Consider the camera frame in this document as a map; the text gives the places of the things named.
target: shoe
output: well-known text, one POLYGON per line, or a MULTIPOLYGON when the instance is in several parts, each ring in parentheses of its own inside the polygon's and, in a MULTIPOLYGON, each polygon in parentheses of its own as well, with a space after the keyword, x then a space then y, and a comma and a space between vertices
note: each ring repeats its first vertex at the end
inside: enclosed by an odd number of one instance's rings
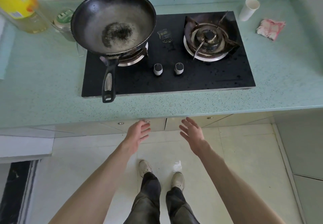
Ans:
POLYGON ((181 191, 184 189, 184 176, 180 172, 176 172, 172 178, 171 188, 178 187, 181 191))
POLYGON ((140 173, 141 177, 143 177, 143 175, 146 174, 147 172, 152 173, 152 169, 151 169, 150 164, 143 159, 140 160, 139 165, 138 165, 138 169, 139 169, 139 173, 140 173))

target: cooking oil bottle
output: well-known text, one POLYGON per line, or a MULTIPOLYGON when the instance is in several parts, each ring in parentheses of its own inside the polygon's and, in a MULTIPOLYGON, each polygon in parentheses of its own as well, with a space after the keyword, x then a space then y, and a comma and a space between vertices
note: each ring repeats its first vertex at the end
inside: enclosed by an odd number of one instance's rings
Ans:
POLYGON ((28 33, 42 32, 49 26, 41 17, 38 0, 0 0, 0 8, 9 21, 28 33))

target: person's left hand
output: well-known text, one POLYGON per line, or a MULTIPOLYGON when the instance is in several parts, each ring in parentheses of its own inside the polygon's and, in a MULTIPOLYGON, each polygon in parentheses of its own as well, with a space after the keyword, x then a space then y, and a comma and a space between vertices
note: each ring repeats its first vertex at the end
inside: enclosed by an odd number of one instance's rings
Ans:
POLYGON ((123 143, 128 146, 131 155, 137 152, 139 144, 149 137, 148 133, 151 131, 149 127, 150 124, 143 120, 139 120, 129 127, 123 143))

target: black wok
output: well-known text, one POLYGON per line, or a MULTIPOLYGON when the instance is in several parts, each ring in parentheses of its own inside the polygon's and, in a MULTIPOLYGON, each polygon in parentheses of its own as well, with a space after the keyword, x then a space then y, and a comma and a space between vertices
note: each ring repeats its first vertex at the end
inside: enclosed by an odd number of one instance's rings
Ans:
POLYGON ((75 10, 71 20, 75 40, 88 51, 101 55, 107 66, 103 103, 115 99, 114 78, 119 58, 143 48, 155 25, 156 12, 148 0, 85 0, 75 10))

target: wok rim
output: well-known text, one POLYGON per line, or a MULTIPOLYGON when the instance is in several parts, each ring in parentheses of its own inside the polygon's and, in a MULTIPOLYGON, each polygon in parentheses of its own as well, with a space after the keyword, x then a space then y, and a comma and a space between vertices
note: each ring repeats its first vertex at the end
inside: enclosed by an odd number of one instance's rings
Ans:
POLYGON ((146 43, 147 40, 149 39, 149 37, 152 35, 155 27, 156 27, 156 22, 157 22, 157 16, 156 16, 156 10, 154 8, 154 6, 151 4, 151 2, 149 0, 144 0, 148 3, 148 5, 151 7, 151 9, 153 10, 153 14, 154 14, 154 19, 153 19, 153 28, 151 30, 151 33, 149 34, 149 36, 143 41, 141 42, 140 44, 138 44, 137 46, 127 50, 127 51, 123 51, 123 52, 118 52, 118 53, 101 53, 101 52, 96 52, 96 51, 92 51, 92 50, 89 50, 87 49, 86 47, 84 47, 83 45, 81 45, 79 42, 78 42, 78 39, 75 37, 75 30, 74 30, 74 26, 77 24, 76 23, 76 15, 79 15, 79 12, 81 11, 81 9, 83 8, 84 4, 89 2, 91 0, 84 0, 77 8, 76 10, 74 11, 74 14, 72 16, 72 19, 71 19, 71 32, 72 32, 72 35, 74 37, 74 39, 76 40, 76 42, 81 46, 83 47, 84 49, 86 49, 87 51, 90 51, 94 54, 97 54, 97 55, 104 55, 104 56, 121 56, 129 51, 132 51, 138 47, 140 47, 143 43, 146 43))

